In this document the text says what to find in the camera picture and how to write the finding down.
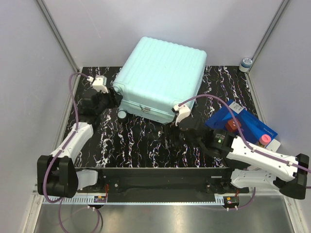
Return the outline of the mint green suitcase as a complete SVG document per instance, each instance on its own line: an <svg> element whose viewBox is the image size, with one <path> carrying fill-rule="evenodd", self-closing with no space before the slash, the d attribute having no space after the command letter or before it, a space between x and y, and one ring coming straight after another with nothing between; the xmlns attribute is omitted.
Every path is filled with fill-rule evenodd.
<svg viewBox="0 0 311 233"><path fill-rule="evenodd" d="M203 50L142 37L113 82L123 97L118 111L161 124L172 122L175 105L187 100L193 107L206 59Z"/></svg>

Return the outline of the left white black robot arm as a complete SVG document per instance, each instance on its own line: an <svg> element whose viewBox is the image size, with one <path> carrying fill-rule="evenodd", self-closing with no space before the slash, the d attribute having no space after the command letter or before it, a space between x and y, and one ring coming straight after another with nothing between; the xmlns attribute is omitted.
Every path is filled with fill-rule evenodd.
<svg viewBox="0 0 311 233"><path fill-rule="evenodd" d="M41 155L37 161L37 191L48 198L72 198L76 192L89 187L94 192L104 189L105 180L92 169L76 171L74 161L86 142L97 130L101 114L106 109L119 107L122 95L113 87L86 90L81 106L75 103L75 124L64 141L50 155Z"/></svg>

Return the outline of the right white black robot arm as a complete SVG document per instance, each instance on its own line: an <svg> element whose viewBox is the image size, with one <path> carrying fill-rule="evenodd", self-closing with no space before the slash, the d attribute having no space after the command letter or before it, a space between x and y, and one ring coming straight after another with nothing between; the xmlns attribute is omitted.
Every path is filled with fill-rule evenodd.
<svg viewBox="0 0 311 233"><path fill-rule="evenodd" d="M284 155L245 142L235 133L213 129L187 117L179 123L164 126L170 146L191 144L210 157L222 158L231 169L230 176L221 179L221 188L232 192L236 188L261 187L303 200L307 191L309 156Z"/></svg>

